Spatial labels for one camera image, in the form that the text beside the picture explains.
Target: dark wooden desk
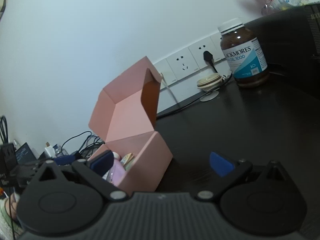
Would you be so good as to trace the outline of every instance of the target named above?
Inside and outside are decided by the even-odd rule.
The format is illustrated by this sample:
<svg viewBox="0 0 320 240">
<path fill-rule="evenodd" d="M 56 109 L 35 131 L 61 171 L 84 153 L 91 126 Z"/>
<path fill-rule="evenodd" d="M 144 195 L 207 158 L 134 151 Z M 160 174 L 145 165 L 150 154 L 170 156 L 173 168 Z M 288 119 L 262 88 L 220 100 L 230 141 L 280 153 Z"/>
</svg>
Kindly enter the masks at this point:
<svg viewBox="0 0 320 240">
<path fill-rule="evenodd" d="M 272 76 L 268 84 L 240 90 L 235 81 L 217 98 L 197 102 L 157 121 L 173 154 L 158 191 L 199 191 L 217 179 L 209 154 L 255 165 L 279 160 L 308 204 L 301 232 L 320 234 L 320 100 Z"/>
</svg>

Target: wall outlet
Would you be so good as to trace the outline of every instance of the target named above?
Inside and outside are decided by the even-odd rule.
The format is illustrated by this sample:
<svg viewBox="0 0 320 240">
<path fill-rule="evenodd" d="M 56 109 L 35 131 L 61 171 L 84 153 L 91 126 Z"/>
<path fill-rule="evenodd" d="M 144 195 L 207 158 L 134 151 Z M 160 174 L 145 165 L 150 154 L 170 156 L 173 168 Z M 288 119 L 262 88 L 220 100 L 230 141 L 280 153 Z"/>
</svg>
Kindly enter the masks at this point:
<svg viewBox="0 0 320 240">
<path fill-rule="evenodd" d="M 166 59 L 160 60 L 158 63 L 154 64 L 154 66 L 159 73 L 163 74 L 164 80 L 168 86 L 178 81 Z M 165 85 L 161 82 L 160 89 L 163 88 L 165 88 Z"/>
<path fill-rule="evenodd" d="M 189 49 L 200 69 L 208 66 L 207 62 L 205 62 L 203 59 L 203 52 L 205 52 L 206 50 L 210 52 L 213 55 L 213 59 L 216 59 L 218 57 L 217 49 L 210 37 L 206 37 L 203 40 L 197 41 L 196 43 L 190 45 Z"/>
<path fill-rule="evenodd" d="M 220 46 L 220 42 L 221 42 L 221 34 L 220 32 L 217 32 L 217 33 L 214 33 L 210 36 L 213 44 L 215 45 L 216 47 L 216 50 L 217 50 L 217 54 L 215 56 L 213 56 L 214 58 L 214 61 L 218 61 L 218 60 L 222 60 L 223 58 L 225 58 L 223 52 L 222 52 L 222 49 L 221 49 L 221 46 Z"/>
<path fill-rule="evenodd" d="M 167 57 L 167 61 L 178 80 L 199 70 L 198 64 L 188 48 L 170 55 Z"/>
</svg>

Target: black power cord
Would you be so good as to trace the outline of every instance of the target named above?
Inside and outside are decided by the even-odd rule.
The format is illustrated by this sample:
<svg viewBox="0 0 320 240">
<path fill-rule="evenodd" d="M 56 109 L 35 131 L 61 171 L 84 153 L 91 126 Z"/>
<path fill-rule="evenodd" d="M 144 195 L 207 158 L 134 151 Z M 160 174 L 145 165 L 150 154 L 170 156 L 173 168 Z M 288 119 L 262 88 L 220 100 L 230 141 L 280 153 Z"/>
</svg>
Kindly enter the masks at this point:
<svg viewBox="0 0 320 240">
<path fill-rule="evenodd" d="M 11 188 L 10 187 L 9 187 L 9 215 L 11 220 L 12 238 L 13 240 L 16 240 L 16 236 L 14 235 L 13 219 L 12 219 L 12 213 L 11 213 Z"/>
<path fill-rule="evenodd" d="M 214 69 L 214 71 L 217 73 L 217 70 L 216 70 L 216 68 L 214 67 L 214 64 L 213 64 L 213 56 L 212 56 L 212 54 L 211 54 L 210 52 L 208 52 L 208 51 L 205 51 L 205 52 L 203 53 L 203 58 L 204 58 L 205 61 L 207 61 L 207 62 L 212 66 L 212 68 Z M 227 84 L 227 83 L 229 82 L 229 80 L 231 79 L 231 77 L 232 77 L 232 74 L 230 74 L 230 76 L 228 77 L 228 79 L 225 80 L 222 84 L 220 84 L 220 85 L 218 85 L 218 86 L 210 89 L 209 91 L 207 91 L 206 93 L 200 95 L 199 97 L 197 97 L 196 99 L 194 99 L 194 100 L 192 100 L 191 102 L 187 103 L 186 105 L 181 106 L 181 107 L 179 107 L 178 109 L 172 110 L 172 111 L 170 111 L 170 112 L 168 112 L 168 113 L 158 115 L 158 116 L 157 116 L 157 120 L 182 111 L 182 110 L 185 109 L 186 107 L 188 107 L 188 106 L 190 106 L 191 104 L 193 104 L 194 102 L 198 101 L 201 97 L 206 96 L 206 95 L 210 94 L 212 91 L 214 91 L 214 90 L 216 90 L 216 89 L 224 86 L 225 84 Z"/>
<path fill-rule="evenodd" d="M 9 143 L 7 119 L 3 115 L 0 117 L 0 138 L 2 143 Z"/>
<path fill-rule="evenodd" d="M 210 66 L 213 68 L 213 70 L 218 73 L 218 71 L 216 70 L 214 63 L 213 63 L 213 55 L 209 52 L 209 51 L 205 51 L 203 53 L 203 59 L 205 62 L 208 62 L 210 64 Z"/>
<path fill-rule="evenodd" d="M 99 141 L 99 139 L 100 139 L 100 138 L 95 138 L 95 139 L 93 140 L 92 151 L 91 151 L 91 154 L 88 156 L 88 158 L 92 156 L 93 151 L 94 151 L 94 145 Z"/>
<path fill-rule="evenodd" d="M 80 152 L 80 154 L 83 156 L 84 159 L 87 159 L 87 158 L 91 157 L 91 155 L 93 154 L 94 149 L 99 148 L 102 144 L 104 144 L 104 142 L 94 141 L 94 143 L 92 143 L 92 144 L 88 145 L 86 148 L 84 148 Z"/>
<path fill-rule="evenodd" d="M 182 110 L 185 109 L 187 106 L 190 106 L 190 105 L 193 104 L 194 102 L 198 101 L 201 97 L 206 96 L 206 95 L 210 94 L 212 91 L 214 91 L 214 90 L 216 90 L 216 89 L 224 86 L 225 84 L 227 84 L 227 83 L 229 82 L 229 80 L 231 79 L 231 77 L 232 77 L 232 74 L 230 74 L 230 76 L 228 77 L 227 80 L 225 80 L 225 82 L 223 82 L 222 84 L 214 87 L 213 89 L 210 89 L 208 92 L 202 94 L 201 96 L 197 97 L 196 99 L 192 100 L 191 102 L 187 103 L 186 105 L 184 105 L 184 106 L 182 106 L 182 107 L 179 107 L 178 109 L 172 110 L 172 111 L 170 111 L 170 112 L 168 112 L 168 113 L 158 115 L 158 116 L 157 116 L 157 120 L 182 111 Z"/>
<path fill-rule="evenodd" d="M 81 145 L 81 147 L 79 148 L 78 152 L 80 152 L 80 151 L 81 151 L 82 147 L 85 145 L 85 143 L 86 143 L 86 142 L 87 142 L 91 137 L 93 137 L 93 138 L 94 138 L 94 140 L 95 140 L 96 138 L 99 138 L 99 139 L 100 139 L 100 137 L 99 137 L 99 136 L 89 135 L 89 136 L 85 139 L 85 141 L 83 142 L 83 144 Z"/>
<path fill-rule="evenodd" d="M 90 133 L 89 136 L 92 136 L 92 132 L 91 132 L 91 131 L 85 131 L 85 132 L 82 132 L 82 133 L 80 133 L 80 134 L 78 134 L 78 135 L 76 135 L 76 136 L 73 136 L 73 137 L 69 138 L 68 140 L 66 140 L 66 141 L 62 144 L 62 146 L 61 146 L 61 153 L 62 153 L 62 155 L 64 155 L 64 154 L 63 154 L 63 146 L 64 146 L 68 141 L 70 141 L 70 140 L 73 139 L 73 138 L 79 137 L 80 135 L 83 135 L 83 134 L 85 134 L 85 133 L 87 133 L 87 132 Z M 85 144 L 85 142 L 87 141 L 87 139 L 84 141 L 84 143 L 83 143 L 82 146 L 80 147 L 80 150 L 81 150 L 81 148 L 84 146 L 84 144 Z"/>
</svg>

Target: blue gripper pad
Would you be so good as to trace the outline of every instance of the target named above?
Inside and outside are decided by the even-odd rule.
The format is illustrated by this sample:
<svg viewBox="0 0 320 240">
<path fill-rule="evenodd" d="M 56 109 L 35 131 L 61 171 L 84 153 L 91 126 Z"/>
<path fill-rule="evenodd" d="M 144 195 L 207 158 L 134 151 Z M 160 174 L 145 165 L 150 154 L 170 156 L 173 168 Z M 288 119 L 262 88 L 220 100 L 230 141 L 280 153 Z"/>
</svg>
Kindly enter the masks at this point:
<svg viewBox="0 0 320 240">
<path fill-rule="evenodd" d="M 210 153 L 210 166 L 220 177 L 226 176 L 235 168 L 231 162 L 227 161 L 215 152 Z"/>
<path fill-rule="evenodd" d="M 57 165 L 67 165 L 73 163 L 76 158 L 73 155 L 64 155 L 53 159 Z"/>
<path fill-rule="evenodd" d="M 89 168 L 101 177 L 113 166 L 114 156 L 112 151 L 107 150 L 94 158 L 89 164 Z"/>
</svg>

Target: box flap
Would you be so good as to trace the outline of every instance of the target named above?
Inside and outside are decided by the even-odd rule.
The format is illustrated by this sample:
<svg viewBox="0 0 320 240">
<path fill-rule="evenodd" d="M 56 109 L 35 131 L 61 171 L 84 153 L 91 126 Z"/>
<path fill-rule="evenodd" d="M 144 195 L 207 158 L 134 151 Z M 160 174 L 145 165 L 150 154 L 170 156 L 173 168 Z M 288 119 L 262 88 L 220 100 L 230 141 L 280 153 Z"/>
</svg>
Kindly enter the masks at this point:
<svg viewBox="0 0 320 240">
<path fill-rule="evenodd" d="M 154 130 L 161 76 L 147 57 L 101 91 L 89 127 L 105 142 Z"/>
</svg>

